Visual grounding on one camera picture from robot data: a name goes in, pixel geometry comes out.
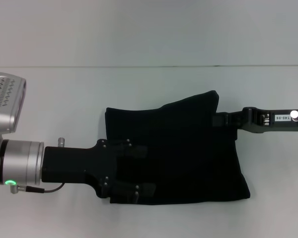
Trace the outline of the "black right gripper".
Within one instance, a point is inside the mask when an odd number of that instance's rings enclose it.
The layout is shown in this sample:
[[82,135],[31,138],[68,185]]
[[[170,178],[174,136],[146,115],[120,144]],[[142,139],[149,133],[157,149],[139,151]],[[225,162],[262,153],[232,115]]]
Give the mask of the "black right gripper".
[[240,127],[251,133],[298,132],[298,109],[261,110],[243,108],[240,112],[215,113],[213,127]]

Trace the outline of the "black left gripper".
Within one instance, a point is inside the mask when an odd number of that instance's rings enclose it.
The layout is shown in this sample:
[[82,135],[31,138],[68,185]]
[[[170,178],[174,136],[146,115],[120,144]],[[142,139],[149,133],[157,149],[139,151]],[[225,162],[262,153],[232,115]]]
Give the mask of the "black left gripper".
[[51,183],[87,184],[98,197],[110,197],[110,203],[138,204],[141,197],[153,197],[156,184],[115,182],[116,155],[145,158],[147,153],[146,146],[136,145],[130,139],[114,141],[114,150],[102,139],[87,149],[46,147],[41,179]]

